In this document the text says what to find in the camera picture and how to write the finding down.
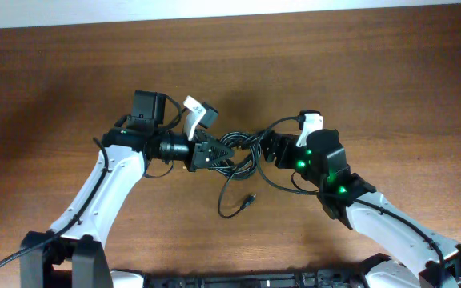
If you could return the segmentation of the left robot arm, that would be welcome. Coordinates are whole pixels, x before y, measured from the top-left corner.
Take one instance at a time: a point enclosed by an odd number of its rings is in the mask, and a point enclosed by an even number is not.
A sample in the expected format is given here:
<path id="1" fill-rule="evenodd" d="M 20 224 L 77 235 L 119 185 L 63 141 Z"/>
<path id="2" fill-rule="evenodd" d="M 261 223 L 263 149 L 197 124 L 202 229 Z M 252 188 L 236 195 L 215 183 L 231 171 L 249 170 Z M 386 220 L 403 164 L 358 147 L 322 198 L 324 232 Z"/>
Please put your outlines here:
<path id="1" fill-rule="evenodd" d="M 120 118 L 96 144 L 98 161 L 73 202 L 47 232 L 29 232 L 22 240 L 22 287 L 144 287 L 134 270 L 112 270 L 105 246 L 128 194 L 147 176 L 153 159 L 184 162 L 190 171 L 206 169 L 233 156 L 215 139 L 202 135 L 218 117 L 206 102 L 187 97 L 165 124 L 169 96 L 137 90 L 132 111 Z"/>

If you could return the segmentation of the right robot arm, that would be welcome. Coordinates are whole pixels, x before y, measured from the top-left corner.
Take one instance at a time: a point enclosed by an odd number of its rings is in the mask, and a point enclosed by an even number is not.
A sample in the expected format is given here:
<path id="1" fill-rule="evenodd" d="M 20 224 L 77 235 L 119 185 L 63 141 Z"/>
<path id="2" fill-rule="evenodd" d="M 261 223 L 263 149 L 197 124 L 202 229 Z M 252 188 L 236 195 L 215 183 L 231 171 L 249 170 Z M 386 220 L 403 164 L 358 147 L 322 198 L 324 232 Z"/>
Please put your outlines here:
<path id="1" fill-rule="evenodd" d="M 300 135 L 279 134 L 273 126 L 260 132 L 266 161 L 311 182 L 330 218 L 386 250 L 363 261 L 351 285 L 461 287 L 461 243 L 418 223 L 352 172 L 338 131 L 324 128 L 319 112 L 303 110 L 293 119 Z"/>

